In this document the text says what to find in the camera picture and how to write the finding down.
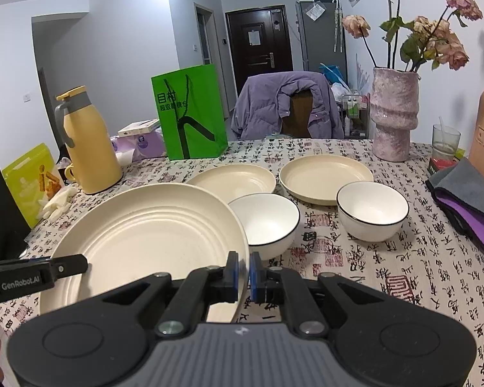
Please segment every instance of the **gray refrigerator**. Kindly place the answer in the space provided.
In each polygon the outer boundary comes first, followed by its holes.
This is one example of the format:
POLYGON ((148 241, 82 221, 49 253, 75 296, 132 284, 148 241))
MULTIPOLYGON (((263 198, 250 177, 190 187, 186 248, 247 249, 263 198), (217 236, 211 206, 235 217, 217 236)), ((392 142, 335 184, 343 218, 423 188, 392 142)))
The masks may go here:
POLYGON ((307 8, 312 2, 296 3, 298 15, 299 34, 301 37, 301 51, 303 53, 303 69, 320 73, 319 65, 336 65, 341 70, 344 81, 348 82, 348 72, 346 65, 346 41, 343 39, 343 51, 340 51, 340 43, 334 51, 336 33, 336 4, 323 1, 326 11, 315 21, 307 14, 307 8))

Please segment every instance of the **ceramic vase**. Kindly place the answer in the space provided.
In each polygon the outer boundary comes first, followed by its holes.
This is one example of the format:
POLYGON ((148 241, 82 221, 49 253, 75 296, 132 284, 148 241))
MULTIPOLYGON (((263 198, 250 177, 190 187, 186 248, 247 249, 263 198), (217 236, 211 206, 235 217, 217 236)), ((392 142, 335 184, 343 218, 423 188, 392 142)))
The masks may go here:
POLYGON ((419 76, 389 68, 375 68, 374 73, 373 154, 386 161, 405 161, 409 158, 410 132, 418 126, 419 76))

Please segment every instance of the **beige plate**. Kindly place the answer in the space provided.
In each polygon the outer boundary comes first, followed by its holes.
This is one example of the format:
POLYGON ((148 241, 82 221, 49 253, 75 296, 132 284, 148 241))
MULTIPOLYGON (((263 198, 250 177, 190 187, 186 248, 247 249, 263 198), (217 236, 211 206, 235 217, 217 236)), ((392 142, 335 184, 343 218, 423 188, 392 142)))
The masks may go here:
MULTIPOLYGON (((46 313, 164 271, 186 278, 196 268, 226 264, 238 253, 238 298, 244 295, 249 247, 233 211, 204 189, 178 183, 150 184, 118 194, 85 214, 59 243, 53 257, 81 253, 84 275, 58 280, 40 295, 46 313)), ((231 322, 239 304, 216 304, 211 322, 231 322)))
POLYGON ((186 182, 209 190, 229 203, 241 196, 272 194, 276 178, 267 169, 253 164, 228 164, 206 170, 186 182))
POLYGON ((337 192, 345 184, 373 181, 362 163, 329 154, 292 160, 280 171, 280 183, 293 196, 316 205, 336 205, 337 192))

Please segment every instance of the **door handle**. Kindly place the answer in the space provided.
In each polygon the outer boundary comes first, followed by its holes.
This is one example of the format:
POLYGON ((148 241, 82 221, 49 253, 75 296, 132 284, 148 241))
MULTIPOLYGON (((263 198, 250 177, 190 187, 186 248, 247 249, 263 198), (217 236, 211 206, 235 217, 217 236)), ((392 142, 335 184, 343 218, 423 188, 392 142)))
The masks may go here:
POLYGON ((266 58, 266 60, 271 61, 271 68, 276 68, 275 62, 274 62, 274 53, 269 53, 269 58, 266 58))

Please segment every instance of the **yellow thermos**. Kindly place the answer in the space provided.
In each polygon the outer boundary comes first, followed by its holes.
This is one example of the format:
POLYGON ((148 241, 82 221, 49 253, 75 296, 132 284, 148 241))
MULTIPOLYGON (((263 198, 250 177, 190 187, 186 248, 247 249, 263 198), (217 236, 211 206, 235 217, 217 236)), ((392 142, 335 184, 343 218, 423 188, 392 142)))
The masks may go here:
POLYGON ((86 87, 69 90, 57 100, 63 103, 55 108, 55 122, 72 161, 65 170, 66 178, 77 182, 88 195, 110 188, 122 179, 122 169, 86 87))

